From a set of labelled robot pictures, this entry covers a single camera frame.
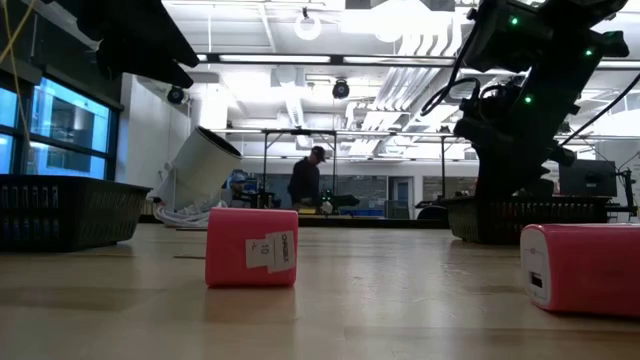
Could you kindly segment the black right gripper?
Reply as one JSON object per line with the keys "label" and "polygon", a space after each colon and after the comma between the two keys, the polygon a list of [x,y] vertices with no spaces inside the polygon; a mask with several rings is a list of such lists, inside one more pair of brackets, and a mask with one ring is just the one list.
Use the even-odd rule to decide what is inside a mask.
{"label": "black right gripper", "polygon": [[[480,157],[478,198],[508,198],[520,190],[517,173],[509,167],[536,169],[548,160],[570,166],[576,161],[575,153],[555,136],[567,115],[579,110],[578,78],[531,74],[488,86],[475,77],[454,82],[464,83],[471,83],[473,89],[460,100],[463,116],[453,133],[470,141]],[[550,170],[540,167],[538,173],[522,188],[522,195],[551,198],[554,182],[544,178]]]}

